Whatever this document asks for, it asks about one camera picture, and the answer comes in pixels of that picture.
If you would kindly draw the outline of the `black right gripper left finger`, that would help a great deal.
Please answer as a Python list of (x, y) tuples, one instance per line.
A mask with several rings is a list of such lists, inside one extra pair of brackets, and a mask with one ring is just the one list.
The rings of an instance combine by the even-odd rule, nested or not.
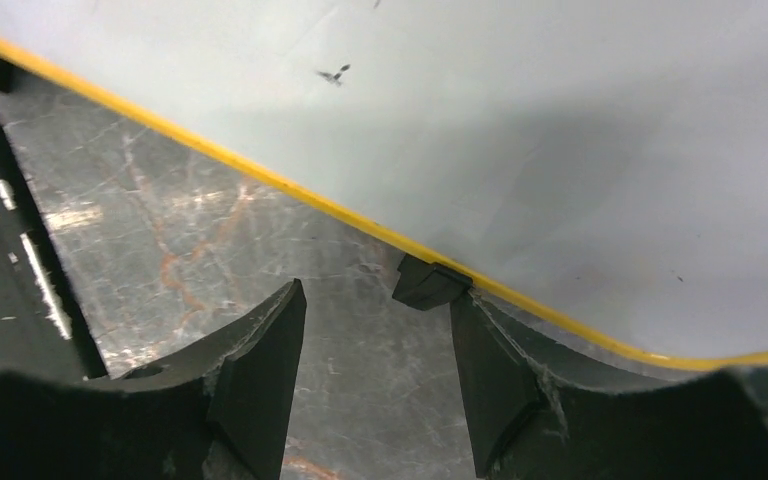
[(0, 368), (0, 479), (278, 478), (305, 313), (295, 279), (118, 378)]

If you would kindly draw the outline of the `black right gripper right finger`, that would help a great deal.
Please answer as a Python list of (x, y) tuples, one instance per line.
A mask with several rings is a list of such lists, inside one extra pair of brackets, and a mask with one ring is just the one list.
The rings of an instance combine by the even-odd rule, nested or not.
[(663, 380), (470, 294), (450, 314), (479, 478), (768, 479), (768, 366)]

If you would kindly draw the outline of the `yellow framed whiteboard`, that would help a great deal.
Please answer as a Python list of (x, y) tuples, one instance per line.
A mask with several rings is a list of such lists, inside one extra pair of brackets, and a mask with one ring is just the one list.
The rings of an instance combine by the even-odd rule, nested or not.
[(0, 57), (621, 356), (768, 364), (768, 1), (0, 1)]

